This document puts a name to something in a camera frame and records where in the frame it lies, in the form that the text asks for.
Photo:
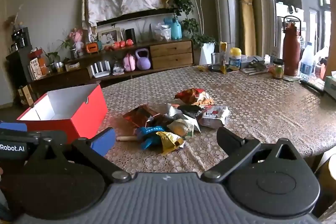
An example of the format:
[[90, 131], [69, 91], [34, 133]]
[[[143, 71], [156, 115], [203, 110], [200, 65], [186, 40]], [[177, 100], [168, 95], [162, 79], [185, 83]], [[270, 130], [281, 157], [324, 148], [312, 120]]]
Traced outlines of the dark red foil snack bag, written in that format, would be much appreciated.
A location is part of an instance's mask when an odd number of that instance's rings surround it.
[[140, 105], [135, 109], [125, 113], [122, 117], [135, 127], [147, 127], [147, 124], [158, 115], [159, 112], [151, 109], [147, 104]]

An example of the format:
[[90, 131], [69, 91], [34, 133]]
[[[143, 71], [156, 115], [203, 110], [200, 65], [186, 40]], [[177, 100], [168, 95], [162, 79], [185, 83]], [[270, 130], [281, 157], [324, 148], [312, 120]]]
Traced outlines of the blue snack packet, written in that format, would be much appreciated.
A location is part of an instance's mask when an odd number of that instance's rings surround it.
[[141, 141], [141, 148], [143, 150], [161, 150], [162, 141], [161, 137], [157, 135], [157, 132], [164, 131], [161, 126], [154, 127], [140, 127], [135, 130], [135, 135], [138, 140]]

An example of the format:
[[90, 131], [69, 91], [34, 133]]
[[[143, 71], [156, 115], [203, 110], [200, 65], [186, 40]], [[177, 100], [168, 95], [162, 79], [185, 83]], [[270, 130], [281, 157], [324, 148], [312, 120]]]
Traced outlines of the black coffee machine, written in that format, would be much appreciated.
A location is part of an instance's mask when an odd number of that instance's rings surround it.
[[11, 35], [12, 45], [10, 47], [11, 52], [18, 51], [22, 48], [31, 48], [29, 29], [27, 27], [23, 27], [17, 31], [15, 31]]

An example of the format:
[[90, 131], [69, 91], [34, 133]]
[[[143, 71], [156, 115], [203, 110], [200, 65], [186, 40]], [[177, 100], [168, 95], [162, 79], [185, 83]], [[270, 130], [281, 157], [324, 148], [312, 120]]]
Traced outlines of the dark red thermos bottle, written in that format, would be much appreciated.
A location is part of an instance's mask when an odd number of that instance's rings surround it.
[[282, 59], [284, 60], [284, 74], [287, 76], [296, 76], [298, 72], [299, 57], [301, 52], [301, 44], [299, 37], [301, 36], [302, 23], [301, 20], [292, 15], [284, 17], [283, 29], [284, 42]]

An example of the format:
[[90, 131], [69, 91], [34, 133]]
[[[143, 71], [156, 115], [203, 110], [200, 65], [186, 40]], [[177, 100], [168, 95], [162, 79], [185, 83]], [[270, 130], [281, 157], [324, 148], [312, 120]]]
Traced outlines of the glass cup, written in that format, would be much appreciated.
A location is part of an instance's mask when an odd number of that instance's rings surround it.
[[211, 69], [213, 71], [221, 70], [221, 54], [220, 53], [211, 53]]

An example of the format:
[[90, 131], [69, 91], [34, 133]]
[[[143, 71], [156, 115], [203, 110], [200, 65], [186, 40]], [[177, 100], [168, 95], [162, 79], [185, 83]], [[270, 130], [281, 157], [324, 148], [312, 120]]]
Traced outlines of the small glass jar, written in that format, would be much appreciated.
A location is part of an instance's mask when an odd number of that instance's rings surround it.
[[284, 60], [283, 59], [274, 59], [272, 76], [275, 79], [282, 79], [284, 75]]

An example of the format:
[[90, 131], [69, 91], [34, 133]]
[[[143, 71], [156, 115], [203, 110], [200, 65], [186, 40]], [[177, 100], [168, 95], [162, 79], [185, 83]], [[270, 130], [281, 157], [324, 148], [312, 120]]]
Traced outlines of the red cardboard box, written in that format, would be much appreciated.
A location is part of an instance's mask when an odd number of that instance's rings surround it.
[[94, 137], [107, 112], [100, 85], [89, 84], [47, 92], [17, 120], [29, 131], [64, 131], [72, 143]]

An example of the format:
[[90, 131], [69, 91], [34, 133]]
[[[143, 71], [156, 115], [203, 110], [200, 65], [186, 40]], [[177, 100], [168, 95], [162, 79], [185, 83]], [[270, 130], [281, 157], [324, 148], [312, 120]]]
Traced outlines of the silver white snack bag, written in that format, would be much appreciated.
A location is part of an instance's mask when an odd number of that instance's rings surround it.
[[191, 118], [184, 115], [177, 109], [178, 106], [180, 105], [173, 103], [164, 104], [160, 108], [161, 112], [152, 118], [148, 125], [161, 126], [167, 132], [179, 135], [183, 139], [190, 138], [195, 133], [201, 133], [197, 117]]

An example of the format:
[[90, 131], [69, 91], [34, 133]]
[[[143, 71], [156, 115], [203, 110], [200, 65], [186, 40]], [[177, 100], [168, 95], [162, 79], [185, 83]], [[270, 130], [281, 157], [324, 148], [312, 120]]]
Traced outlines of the white plant pot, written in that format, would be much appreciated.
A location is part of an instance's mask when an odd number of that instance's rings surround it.
[[215, 43], [204, 43], [201, 47], [199, 65], [210, 65], [212, 63], [211, 55], [215, 51]]

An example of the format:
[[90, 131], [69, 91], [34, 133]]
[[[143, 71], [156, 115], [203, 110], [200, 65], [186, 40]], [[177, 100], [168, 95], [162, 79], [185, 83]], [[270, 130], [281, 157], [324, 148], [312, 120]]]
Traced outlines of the yellow snack packet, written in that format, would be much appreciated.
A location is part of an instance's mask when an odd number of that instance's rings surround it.
[[184, 145], [183, 138], [174, 133], [158, 131], [156, 134], [161, 138], [163, 154], [173, 152]]

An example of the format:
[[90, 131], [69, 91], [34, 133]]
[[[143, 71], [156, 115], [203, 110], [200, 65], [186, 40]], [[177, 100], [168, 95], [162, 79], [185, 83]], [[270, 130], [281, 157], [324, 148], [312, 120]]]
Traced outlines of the black snack packet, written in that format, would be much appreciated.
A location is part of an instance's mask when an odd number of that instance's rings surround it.
[[180, 105], [177, 107], [184, 115], [196, 118], [202, 113], [202, 108], [198, 105]]

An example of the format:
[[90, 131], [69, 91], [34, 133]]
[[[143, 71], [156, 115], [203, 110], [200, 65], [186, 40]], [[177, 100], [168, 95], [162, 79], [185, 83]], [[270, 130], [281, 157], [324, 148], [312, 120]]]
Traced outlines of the red orange chip bag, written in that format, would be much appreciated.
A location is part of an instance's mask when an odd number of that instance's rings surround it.
[[203, 89], [190, 88], [183, 90], [174, 96], [187, 105], [196, 105], [200, 107], [211, 106], [214, 104], [212, 97]]

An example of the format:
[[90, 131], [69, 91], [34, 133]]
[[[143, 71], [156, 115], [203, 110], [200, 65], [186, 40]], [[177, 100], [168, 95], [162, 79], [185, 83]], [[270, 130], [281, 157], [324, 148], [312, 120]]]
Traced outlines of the wooden tv console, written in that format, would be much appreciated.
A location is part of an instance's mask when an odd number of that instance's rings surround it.
[[[147, 49], [149, 51], [150, 68], [140, 70], [136, 68], [131, 72], [114, 75], [113, 72], [96, 78], [91, 69], [101, 69], [108, 61], [110, 68], [115, 64], [123, 65], [123, 58], [127, 54], [135, 55], [136, 50]], [[132, 46], [126, 46], [115, 51], [102, 51], [100, 53], [87, 54], [74, 61], [80, 67], [69, 72], [52, 73], [46, 77], [30, 83], [30, 88], [37, 94], [48, 91], [80, 86], [86, 84], [99, 84], [108, 86], [127, 79], [148, 75], [155, 72], [167, 71], [175, 68], [183, 68], [194, 65], [194, 46], [190, 39], [172, 42], [147, 42]]]

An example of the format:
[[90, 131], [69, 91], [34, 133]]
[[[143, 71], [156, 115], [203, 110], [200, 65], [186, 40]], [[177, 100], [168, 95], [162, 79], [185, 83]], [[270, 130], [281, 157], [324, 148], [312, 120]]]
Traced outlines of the yellow lid container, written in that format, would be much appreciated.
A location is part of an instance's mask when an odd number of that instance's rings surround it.
[[238, 71], [241, 65], [242, 51], [240, 48], [233, 47], [230, 49], [229, 68]]

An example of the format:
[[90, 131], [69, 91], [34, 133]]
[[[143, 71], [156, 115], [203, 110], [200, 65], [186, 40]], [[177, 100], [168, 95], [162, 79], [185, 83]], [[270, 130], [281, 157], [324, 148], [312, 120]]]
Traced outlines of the white red snack bag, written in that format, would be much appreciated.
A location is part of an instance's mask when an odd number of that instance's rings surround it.
[[226, 125], [229, 115], [227, 106], [213, 106], [202, 114], [198, 122], [201, 126], [218, 129]]

